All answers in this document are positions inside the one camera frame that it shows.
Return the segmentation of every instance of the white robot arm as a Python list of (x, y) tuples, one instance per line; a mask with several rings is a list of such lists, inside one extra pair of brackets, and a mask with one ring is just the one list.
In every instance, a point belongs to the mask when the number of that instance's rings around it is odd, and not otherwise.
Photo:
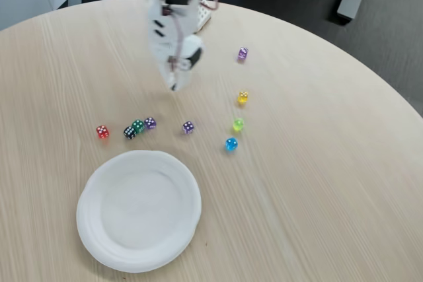
[(194, 35), (201, 0), (147, 1), (150, 49), (168, 87), (180, 90), (190, 82), (191, 68), (204, 50)]

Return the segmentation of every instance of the paper plate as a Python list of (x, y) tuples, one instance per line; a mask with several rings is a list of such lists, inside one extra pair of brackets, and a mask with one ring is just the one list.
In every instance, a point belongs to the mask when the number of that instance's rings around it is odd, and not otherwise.
[(89, 178), (78, 202), (77, 227), (95, 259), (136, 273), (179, 256), (200, 215), (200, 190), (186, 166), (164, 152), (131, 151)]

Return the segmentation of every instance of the gray carpet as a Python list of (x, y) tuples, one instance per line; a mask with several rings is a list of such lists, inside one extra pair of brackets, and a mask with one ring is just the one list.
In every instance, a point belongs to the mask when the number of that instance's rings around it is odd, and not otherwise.
[(300, 26), (348, 52), (423, 115), (423, 0), (363, 0), (339, 25), (340, 0), (243, 0), (244, 7)]

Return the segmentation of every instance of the red die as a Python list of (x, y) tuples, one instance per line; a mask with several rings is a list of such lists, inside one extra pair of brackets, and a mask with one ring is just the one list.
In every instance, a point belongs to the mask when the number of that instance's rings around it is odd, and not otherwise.
[(108, 137), (108, 130), (105, 125), (101, 125), (100, 127), (97, 127), (97, 134), (98, 137), (101, 139)]

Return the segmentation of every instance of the plate rim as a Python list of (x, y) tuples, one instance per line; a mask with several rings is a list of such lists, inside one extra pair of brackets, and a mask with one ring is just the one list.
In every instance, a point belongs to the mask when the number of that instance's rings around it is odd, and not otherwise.
[[(87, 189), (91, 188), (93, 186), (93, 184), (95, 183), (96, 180), (98, 180), (101, 177), (101, 174), (103, 173), (103, 170), (107, 169), (109, 165), (114, 164), (116, 161), (121, 160), (123, 157), (126, 156), (130, 156), (130, 155), (145, 155), (145, 154), (154, 154), (154, 155), (161, 155), (163, 157), (167, 157), (168, 159), (173, 160), (175, 163), (179, 164), (183, 170), (184, 170), (184, 175), (191, 181), (193, 188), (192, 188), (192, 193), (193, 193), (193, 200), (194, 200), (194, 208), (193, 208), (193, 212), (192, 212), (192, 220), (193, 223), (195, 224), (193, 226), (193, 230), (192, 230), (192, 234), (190, 235), (190, 238), (186, 241), (185, 244), (182, 244), (181, 249), (178, 252), (175, 252), (174, 254), (166, 254), (167, 257), (163, 257), (162, 261), (157, 261), (154, 264), (149, 264), (149, 265), (143, 265), (142, 263), (134, 265), (134, 264), (130, 264), (129, 266), (132, 266), (131, 268), (129, 268), (128, 266), (124, 267), (119, 266), (118, 262), (114, 259), (110, 259), (111, 262), (115, 262), (114, 264), (106, 264), (104, 261), (100, 261), (98, 256), (100, 254), (103, 254), (106, 256), (108, 256), (107, 253), (101, 252), (100, 248), (95, 248), (92, 244), (90, 244), (90, 240), (89, 236), (92, 236), (89, 232), (89, 230), (87, 230), (88, 228), (88, 224), (86, 223), (86, 220), (83, 220), (83, 204), (84, 201), (86, 200), (86, 196), (87, 196)], [(148, 272), (148, 271), (152, 271), (154, 269), (158, 269), (159, 267), (162, 267), (164, 265), (167, 265), (168, 263), (172, 262), (174, 259), (176, 259), (181, 253), (183, 253), (183, 251), (186, 249), (186, 247), (189, 245), (189, 243), (191, 242), (192, 238), (194, 237), (195, 231), (196, 231), (196, 227), (198, 225), (198, 222), (200, 221), (200, 217), (201, 217), (201, 212), (202, 212), (202, 200), (201, 200), (201, 193), (200, 193), (200, 189), (198, 187), (198, 183), (194, 177), (194, 175), (191, 173), (191, 171), (188, 169), (188, 167), (183, 164), (181, 161), (179, 161), (177, 158), (175, 158), (174, 156), (163, 152), (163, 151), (150, 151), (150, 150), (133, 150), (133, 151), (128, 151), (125, 153), (121, 153), (113, 158), (111, 158), (110, 160), (107, 160), (106, 162), (104, 162), (102, 165), (100, 165), (89, 177), (89, 179), (87, 180), (87, 183), (85, 184), (84, 190), (82, 191), (79, 200), (78, 200), (78, 204), (77, 204), (77, 210), (76, 210), (76, 221), (77, 221), (77, 230), (78, 230), (78, 234), (79, 237), (81, 239), (81, 242), (83, 243), (85, 249), (87, 249), (87, 251), (90, 253), (90, 255), (97, 260), (98, 262), (100, 262), (101, 264), (107, 266), (107, 267), (111, 267), (112, 269), (118, 270), (118, 271), (123, 271), (123, 272), (128, 272), (128, 273), (141, 273), (141, 272)]]

